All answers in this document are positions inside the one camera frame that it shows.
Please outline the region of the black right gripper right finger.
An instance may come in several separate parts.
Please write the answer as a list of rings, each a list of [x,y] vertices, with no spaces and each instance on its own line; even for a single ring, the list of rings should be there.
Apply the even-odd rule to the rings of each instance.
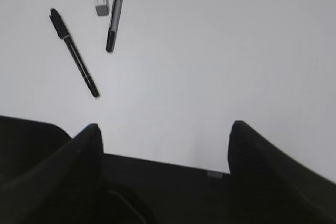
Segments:
[[[244,223],[335,223],[335,183],[235,121],[228,164],[236,220]]]

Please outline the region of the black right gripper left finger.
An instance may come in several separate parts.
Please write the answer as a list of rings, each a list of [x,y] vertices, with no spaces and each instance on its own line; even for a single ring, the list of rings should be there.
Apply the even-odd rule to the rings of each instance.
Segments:
[[[1,223],[94,223],[102,136],[48,123],[1,124]]]

